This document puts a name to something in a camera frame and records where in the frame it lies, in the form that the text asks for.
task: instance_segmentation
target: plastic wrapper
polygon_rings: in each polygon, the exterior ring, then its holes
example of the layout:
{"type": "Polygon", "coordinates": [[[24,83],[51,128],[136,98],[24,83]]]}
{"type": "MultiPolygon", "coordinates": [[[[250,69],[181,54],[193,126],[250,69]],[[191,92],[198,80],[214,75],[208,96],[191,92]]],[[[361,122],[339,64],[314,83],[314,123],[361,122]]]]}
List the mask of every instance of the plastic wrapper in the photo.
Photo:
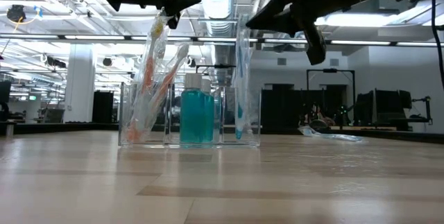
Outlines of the plastic wrapper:
{"type": "Polygon", "coordinates": [[[314,129],[309,126],[303,126],[298,128],[298,130],[306,137],[322,137],[325,139],[335,139],[342,141],[362,141],[362,137],[356,137],[352,135],[339,135],[339,134],[321,134],[316,132],[314,129]]]}
{"type": "MultiPolygon", "coordinates": [[[[167,18],[159,14],[146,39],[139,72],[135,78],[137,86],[132,104],[132,116],[125,129],[126,139],[130,143],[142,142],[149,136],[167,93],[168,84],[164,83],[174,79],[178,69],[175,68],[175,64],[172,64],[174,60],[177,60],[177,55],[163,65],[167,45],[166,22],[167,18]]],[[[184,48],[181,48],[182,53],[188,54],[188,46],[184,48]]]]}
{"type": "Polygon", "coordinates": [[[236,138],[241,139],[243,132],[253,133],[250,125],[249,76],[250,76],[250,30],[245,26],[247,15],[239,17],[236,40],[236,84],[235,84],[235,123],[236,138]]]}

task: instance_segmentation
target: ceiling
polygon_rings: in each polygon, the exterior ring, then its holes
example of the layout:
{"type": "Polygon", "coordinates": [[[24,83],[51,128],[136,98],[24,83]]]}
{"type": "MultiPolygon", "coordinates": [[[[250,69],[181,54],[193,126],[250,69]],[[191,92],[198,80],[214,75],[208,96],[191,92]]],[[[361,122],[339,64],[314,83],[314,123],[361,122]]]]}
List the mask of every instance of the ceiling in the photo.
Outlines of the ceiling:
{"type": "MultiPolygon", "coordinates": [[[[232,0],[231,22],[234,24],[239,15],[254,14],[269,0],[232,0]]],[[[444,12],[442,0],[438,0],[438,13],[444,12]]],[[[430,21],[429,1],[420,2],[415,8],[408,9],[406,1],[396,3],[394,0],[370,0],[352,8],[346,14],[333,14],[318,19],[319,29],[329,40],[368,40],[368,41],[427,41],[432,38],[430,29],[423,24],[430,21]],[[378,9],[393,9],[391,14],[377,14],[378,9]]],[[[155,7],[122,4],[116,12],[106,0],[0,0],[0,33],[50,34],[50,35],[146,35],[154,17],[158,14],[155,7]],[[17,25],[6,17],[11,5],[23,5],[26,13],[24,24],[17,25]]],[[[208,19],[203,4],[197,4],[182,12],[177,29],[169,30],[168,36],[211,36],[208,22],[222,22],[220,19],[208,19]]],[[[223,37],[234,37],[230,31],[223,37]]],[[[287,37],[282,34],[253,31],[253,37],[287,37]]],[[[45,65],[45,57],[52,57],[69,65],[69,42],[35,42],[32,40],[9,40],[0,38],[0,51],[4,50],[5,60],[0,62],[1,70],[19,69],[34,70],[25,74],[3,73],[3,78],[14,78],[14,84],[34,80],[34,84],[64,87],[66,69],[56,69],[45,65]]],[[[177,45],[166,48],[165,62],[177,51],[177,45]]],[[[116,89],[121,82],[131,81],[127,71],[137,71],[139,57],[144,45],[134,44],[94,44],[98,58],[96,88],[116,89]],[[103,65],[104,58],[113,59],[113,65],[103,65]]],[[[356,51],[355,47],[339,46],[335,51],[347,55],[356,51]]],[[[212,64],[212,47],[210,45],[191,45],[189,55],[198,64],[212,64]]],[[[184,65],[179,72],[194,72],[194,68],[184,65]]],[[[18,90],[29,90],[28,87],[14,87],[18,90]]]]}

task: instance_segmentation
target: pillar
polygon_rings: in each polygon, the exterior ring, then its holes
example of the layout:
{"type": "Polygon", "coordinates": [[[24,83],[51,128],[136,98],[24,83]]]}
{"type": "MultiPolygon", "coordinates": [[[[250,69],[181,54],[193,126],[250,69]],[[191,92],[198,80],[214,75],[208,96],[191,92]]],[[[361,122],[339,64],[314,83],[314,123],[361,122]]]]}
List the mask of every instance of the pillar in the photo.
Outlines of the pillar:
{"type": "Polygon", "coordinates": [[[64,122],[92,120],[96,61],[93,44],[71,44],[64,122]]]}
{"type": "Polygon", "coordinates": [[[39,117],[39,110],[42,106],[42,94],[30,93],[26,102],[26,123],[37,123],[36,118],[39,117]]]}

